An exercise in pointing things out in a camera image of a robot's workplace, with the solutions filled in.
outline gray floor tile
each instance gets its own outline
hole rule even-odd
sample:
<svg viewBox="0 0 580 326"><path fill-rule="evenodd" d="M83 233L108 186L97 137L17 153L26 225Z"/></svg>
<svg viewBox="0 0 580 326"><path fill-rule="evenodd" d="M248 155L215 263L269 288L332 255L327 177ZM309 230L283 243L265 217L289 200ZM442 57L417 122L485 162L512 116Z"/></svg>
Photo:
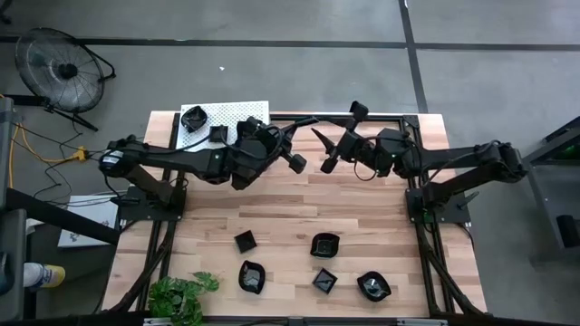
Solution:
<svg viewBox="0 0 580 326"><path fill-rule="evenodd" d="M524 154L577 116L578 53L419 52L430 112L442 113L452 147L492 139ZM552 241L526 179L490 183L469 204L479 274L490 312L537 321L580 322L578 266L535 268Z"/></svg>
<svg viewBox="0 0 580 326"><path fill-rule="evenodd" d="M575 0L409 0L416 42L580 43Z"/></svg>
<svg viewBox="0 0 580 326"><path fill-rule="evenodd" d="M404 40L396 0L22 0L8 13L7 29L17 33L43 26L100 37Z"/></svg>

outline black dish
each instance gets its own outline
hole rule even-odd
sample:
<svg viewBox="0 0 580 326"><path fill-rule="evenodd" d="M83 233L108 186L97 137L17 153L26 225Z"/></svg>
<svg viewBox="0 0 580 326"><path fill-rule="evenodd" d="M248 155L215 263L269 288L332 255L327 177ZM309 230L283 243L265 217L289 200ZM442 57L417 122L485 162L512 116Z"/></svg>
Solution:
<svg viewBox="0 0 580 326"><path fill-rule="evenodd" d="M329 233L315 235L312 239L310 254L318 258L333 258L338 254L338 242L340 239L338 235Z"/></svg>
<svg viewBox="0 0 580 326"><path fill-rule="evenodd" d="M320 289L322 292L328 294L333 289L334 284L338 278L332 275L330 272L326 271L324 268L320 270L312 284Z"/></svg>
<svg viewBox="0 0 580 326"><path fill-rule="evenodd" d="M356 279L362 294L372 302L379 302L391 295L391 287L387 281L376 272L368 272Z"/></svg>
<svg viewBox="0 0 580 326"><path fill-rule="evenodd" d="M266 282L266 271L261 264L244 261L239 270L238 282L244 291L260 294Z"/></svg>
<svg viewBox="0 0 580 326"><path fill-rule="evenodd" d="M206 124L207 120L208 114L198 105L187 110L181 116L181 124L189 133L198 131Z"/></svg>
<svg viewBox="0 0 580 326"><path fill-rule="evenodd" d="M239 249L239 252L241 254L257 246L256 240L254 239L254 235L252 235L252 231L250 230L245 231L241 235L236 235L235 239L237 248Z"/></svg>

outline wooden table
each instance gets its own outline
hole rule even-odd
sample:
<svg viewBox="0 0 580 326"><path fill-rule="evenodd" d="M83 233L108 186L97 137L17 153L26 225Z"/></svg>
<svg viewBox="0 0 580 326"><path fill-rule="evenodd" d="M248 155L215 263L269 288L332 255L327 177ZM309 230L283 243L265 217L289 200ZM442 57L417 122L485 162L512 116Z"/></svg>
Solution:
<svg viewBox="0 0 580 326"><path fill-rule="evenodd" d="M174 113L153 111L145 141L168 146ZM441 115L420 114L419 120L426 149L449 146ZM364 122L357 132L374 136L385 127L398 128L394 123ZM330 124L321 123L316 128L334 141L343 134L343 129ZM211 186L187 176L187 207L178 223L169 276L191 279L191 273L197 271L218 275L219 291L201 298L204 314L209 316L427 316L417 238L405 213L407 182L394 174L362 182L354 175L353 165L344 162L326 175L319 170L325 159L323 146L309 128L299 129L293 143L294 152L308 160L300 175L280 159L243 191L229 184ZM371 175L362 165L357 169L361 177ZM161 176L160 169L149 168L149 172ZM438 177L450 176L452 172ZM140 274L150 229L151 222L143 221L121 235L103 309L117 303ZM248 229L258 247L240 254L234 236ZM440 229L450 274L485 311L467 235L455 225L441 225ZM320 232L341 237L335 258L320 260L309 254L312 238ZM244 292L237 284L245 260L266 269L267 280L260 295ZM329 295L312 286L321 267L338 277ZM381 273L392 288L392 295L379 303L367 301L356 285L356 278L371 270ZM443 307L439 277L433 279Z"/></svg>

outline black bowl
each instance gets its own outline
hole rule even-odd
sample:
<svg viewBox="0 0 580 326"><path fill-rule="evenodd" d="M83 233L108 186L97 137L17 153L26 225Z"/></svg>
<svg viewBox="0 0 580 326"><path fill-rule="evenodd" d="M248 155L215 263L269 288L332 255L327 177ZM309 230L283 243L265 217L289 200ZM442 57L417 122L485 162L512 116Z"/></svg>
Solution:
<svg viewBox="0 0 580 326"><path fill-rule="evenodd" d="M266 282L266 271L261 264L244 261L237 280L244 291L260 294Z"/></svg>
<svg viewBox="0 0 580 326"><path fill-rule="evenodd" d="M338 242L340 239L338 235L328 233L315 235L312 239L310 254L318 258L333 258L338 254Z"/></svg>
<svg viewBox="0 0 580 326"><path fill-rule="evenodd" d="M312 284L321 290L322 292L328 294L333 289L334 284L338 278L332 275L330 272L326 271L324 268L320 270Z"/></svg>
<svg viewBox="0 0 580 326"><path fill-rule="evenodd" d="M379 273L368 272L356 279L362 294L372 302L379 302L391 295L391 287Z"/></svg>

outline yellow cable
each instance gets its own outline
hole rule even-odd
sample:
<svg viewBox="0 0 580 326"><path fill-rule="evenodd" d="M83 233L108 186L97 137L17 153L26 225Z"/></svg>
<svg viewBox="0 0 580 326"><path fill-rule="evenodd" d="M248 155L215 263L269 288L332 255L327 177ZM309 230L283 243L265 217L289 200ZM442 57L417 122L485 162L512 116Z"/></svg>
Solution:
<svg viewBox="0 0 580 326"><path fill-rule="evenodd" d="M14 153L15 153L15 139L16 136L18 136L18 130L20 129L20 127L16 126L16 130L14 131L14 135L12 137L12 141L10 141L10 158L8 159L8 173L9 173L9 186L10 188L14 188L15 187L15 181L14 181L14 177L13 177L13 170L12 170L12 161L14 159Z"/></svg>
<svg viewBox="0 0 580 326"><path fill-rule="evenodd" d="M4 97L5 97L4 95L0 94L0 99L3 99ZM18 131L20 130L20 128L22 128L22 138L24 140L24 144L26 144L26 147L28 148L28 150L30 150L30 152L33 153L42 162L62 163L62 162L70 161L70 160L74 160L74 159L78 159L81 162L84 162L87 160L86 149L84 148L84 146L80 146L79 149L68 158L49 159L49 158L41 157L40 155L38 155L38 153L36 153L34 151L34 149L28 143L28 139L26 138L26 132L24 131L24 126L22 125L22 123L18 123L18 124L16 124L16 130L14 131L14 135L12 137L12 140L10 141L10 155L9 155L9 159L8 159L8 186L10 188L14 188L14 185L15 185L14 184L14 173L13 173L13 161L14 161L14 152L15 152L15 140L16 140L16 137L18 136Z"/></svg>
<svg viewBox="0 0 580 326"><path fill-rule="evenodd" d="M24 144L26 145L26 147L28 148L28 150L30 150L31 153L33 153L42 162L46 162L46 163L61 163L61 162L64 162L65 160L70 160L70 159L75 159L76 158L74 155L71 155L68 158L60 158L60 159L43 158L40 155L38 155L38 153L36 153L34 151L34 149L28 143L28 139L26 138L26 132L24 131L24 129L22 129L22 138L24 139Z"/></svg>

